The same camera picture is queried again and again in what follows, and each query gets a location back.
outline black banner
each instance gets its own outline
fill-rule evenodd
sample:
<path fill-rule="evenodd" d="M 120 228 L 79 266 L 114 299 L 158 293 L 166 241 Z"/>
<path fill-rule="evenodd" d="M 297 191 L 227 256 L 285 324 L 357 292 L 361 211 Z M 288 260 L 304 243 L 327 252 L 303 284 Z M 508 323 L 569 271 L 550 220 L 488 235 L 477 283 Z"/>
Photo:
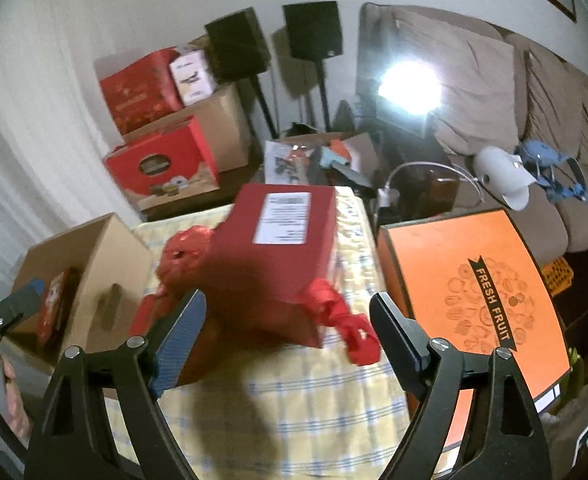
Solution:
<path fill-rule="evenodd" d="M 491 279 L 489 269 L 482 260 L 482 257 L 478 258 L 477 262 L 469 259 L 468 261 L 472 266 L 474 276 L 478 281 L 478 286 L 480 286 L 480 292 L 482 293 L 482 296 L 485 299 L 485 303 L 487 304 L 487 308 L 490 311 L 491 320 L 494 323 L 494 329 L 496 330 L 496 335 L 498 336 L 500 346 L 503 348 L 509 348 L 510 350 L 516 350 L 516 341 L 514 341 L 514 335 L 512 334 L 511 327 L 509 326 L 507 314 L 505 313 L 505 309 L 503 308 L 500 297 L 498 296 L 496 286 Z"/>

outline red gift packaging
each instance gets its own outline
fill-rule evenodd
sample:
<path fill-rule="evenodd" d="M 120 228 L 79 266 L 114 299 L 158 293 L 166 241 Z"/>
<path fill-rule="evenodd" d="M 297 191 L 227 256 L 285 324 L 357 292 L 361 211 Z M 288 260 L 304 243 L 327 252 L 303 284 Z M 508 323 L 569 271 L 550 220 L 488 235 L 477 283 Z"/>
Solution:
<path fill-rule="evenodd" d="M 117 148 L 105 165 L 141 210 L 218 189 L 216 163 L 194 117 Z"/>
<path fill-rule="evenodd" d="M 214 231 L 200 286 L 223 326 L 320 348 L 300 294 L 333 266 L 336 199 L 328 186 L 246 184 Z"/>
<path fill-rule="evenodd" d="M 124 135 L 183 108 L 169 64 L 173 48 L 157 50 L 101 80 L 101 89 L 119 132 Z"/>

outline metal screw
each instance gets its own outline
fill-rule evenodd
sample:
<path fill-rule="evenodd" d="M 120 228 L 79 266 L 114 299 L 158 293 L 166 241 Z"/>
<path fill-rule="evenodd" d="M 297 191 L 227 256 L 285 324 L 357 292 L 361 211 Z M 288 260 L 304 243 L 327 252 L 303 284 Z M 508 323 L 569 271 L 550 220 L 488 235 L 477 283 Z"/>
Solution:
<path fill-rule="evenodd" d="M 143 336 L 133 335 L 128 339 L 128 346 L 130 348 L 138 348 L 143 344 L 145 344 L 145 338 Z"/>
<path fill-rule="evenodd" d="M 504 359 L 505 361 L 511 359 L 511 350 L 509 350 L 508 348 L 496 348 L 496 354 L 498 355 L 498 357 Z"/>
<path fill-rule="evenodd" d="M 67 350 L 65 350 L 65 357 L 67 357 L 68 359 L 74 359 L 80 353 L 81 349 L 78 346 L 71 346 Z"/>
<path fill-rule="evenodd" d="M 446 339 L 442 339 L 440 337 L 432 339 L 429 344 L 434 350 L 443 351 L 449 348 L 449 341 L 447 341 Z"/>

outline paper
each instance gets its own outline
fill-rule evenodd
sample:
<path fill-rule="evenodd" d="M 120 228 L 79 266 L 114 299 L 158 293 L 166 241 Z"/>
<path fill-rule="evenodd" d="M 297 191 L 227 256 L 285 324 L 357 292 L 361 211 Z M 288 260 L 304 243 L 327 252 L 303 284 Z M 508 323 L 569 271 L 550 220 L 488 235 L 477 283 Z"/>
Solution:
<path fill-rule="evenodd" d="M 253 242 L 255 244 L 300 245 L 307 240 L 309 193 L 269 193 Z"/>
<path fill-rule="evenodd" d="M 301 156 L 292 156 L 292 146 L 265 141 L 265 184 L 306 186 L 307 172 Z"/>

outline red ribbon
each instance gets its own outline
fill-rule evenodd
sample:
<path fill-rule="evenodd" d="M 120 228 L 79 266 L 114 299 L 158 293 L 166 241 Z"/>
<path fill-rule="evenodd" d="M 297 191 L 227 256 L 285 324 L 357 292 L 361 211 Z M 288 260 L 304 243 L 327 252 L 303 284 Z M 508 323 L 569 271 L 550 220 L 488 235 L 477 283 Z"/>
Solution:
<path fill-rule="evenodd" d="M 380 341 L 365 314 L 352 314 L 343 297 L 324 278 L 317 278 L 300 294 L 317 324 L 334 327 L 347 345 L 352 364 L 371 365 L 380 360 Z"/>

